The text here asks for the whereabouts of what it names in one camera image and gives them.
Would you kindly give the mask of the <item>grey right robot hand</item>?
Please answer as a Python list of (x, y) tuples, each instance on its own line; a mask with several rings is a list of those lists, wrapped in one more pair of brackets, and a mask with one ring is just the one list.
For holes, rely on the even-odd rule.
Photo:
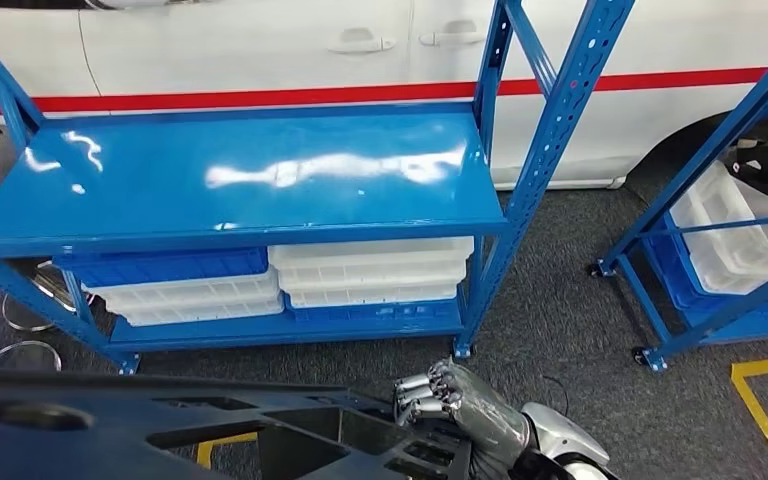
[(394, 382), (393, 415), (399, 425), (445, 420), (473, 442), (481, 471), (507, 471), (531, 439), (524, 414), (468, 368), (446, 358)]

